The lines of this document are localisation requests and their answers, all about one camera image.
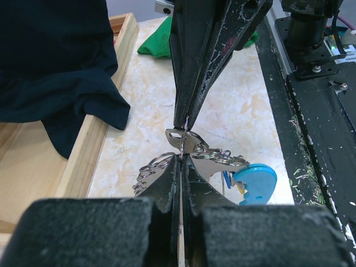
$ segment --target wooden frame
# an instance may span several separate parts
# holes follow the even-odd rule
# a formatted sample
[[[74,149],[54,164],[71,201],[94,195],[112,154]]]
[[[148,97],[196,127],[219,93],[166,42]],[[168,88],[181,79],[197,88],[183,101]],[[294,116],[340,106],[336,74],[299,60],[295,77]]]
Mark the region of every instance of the wooden frame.
[[[110,24],[119,65],[112,80],[120,91],[139,27],[132,13],[110,17]],[[106,123],[87,115],[67,161],[40,122],[0,123],[0,253],[35,200],[87,196],[106,132]]]

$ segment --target black cloth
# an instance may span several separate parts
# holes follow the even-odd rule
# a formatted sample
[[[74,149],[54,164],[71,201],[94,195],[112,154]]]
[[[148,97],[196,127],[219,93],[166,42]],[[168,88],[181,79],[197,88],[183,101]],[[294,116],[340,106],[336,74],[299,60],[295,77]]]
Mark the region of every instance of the black cloth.
[[[105,0],[0,0],[0,121],[41,120],[69,158],[85,114],[126,127]]]

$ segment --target green fabric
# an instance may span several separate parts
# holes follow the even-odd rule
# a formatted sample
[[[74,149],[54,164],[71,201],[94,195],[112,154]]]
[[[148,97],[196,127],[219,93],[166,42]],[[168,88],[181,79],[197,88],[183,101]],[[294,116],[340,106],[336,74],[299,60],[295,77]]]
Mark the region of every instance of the green fabric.
[[[171,33],[172,18],[167,17],[161,26],[140,46],[137,50],[139,54],[153,55],[155,58],[169,57],[171,52],[169,49],[169,36]],[[251,36],[245,47],[250,47],[258,40],[257,32]]]

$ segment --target wooden tray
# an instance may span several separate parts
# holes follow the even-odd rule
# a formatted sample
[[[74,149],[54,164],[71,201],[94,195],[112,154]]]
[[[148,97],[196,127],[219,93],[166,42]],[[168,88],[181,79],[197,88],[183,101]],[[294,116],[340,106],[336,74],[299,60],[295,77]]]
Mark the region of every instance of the wooden tray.
[[[120,91],[139,27],[132,13],[110,17],[110,25],[119,65],[112,80]],[[87,115],[66,160],[40,122],[0,123],[0,250],[35,200],[87,196],[106,131],[106,123]]]

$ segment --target hole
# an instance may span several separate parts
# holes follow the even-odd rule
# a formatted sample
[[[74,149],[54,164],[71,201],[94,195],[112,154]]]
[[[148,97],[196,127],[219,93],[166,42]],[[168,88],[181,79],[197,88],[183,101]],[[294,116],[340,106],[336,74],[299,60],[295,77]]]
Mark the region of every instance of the hole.
[[[257,13],[258,11],[258,3],[256,0],[248,0],[245,5],[244,5],[244,18],[245,19],[250,19],[254,14]]]
[[[163,13],[166,14],[166,15],[169,15],[171,13],[171,10],[169,8],[164,8],[163,9]]]
[[[169,136],[174,138],[174,139],[181,139],[182,136],[179,133],[169,133]]]

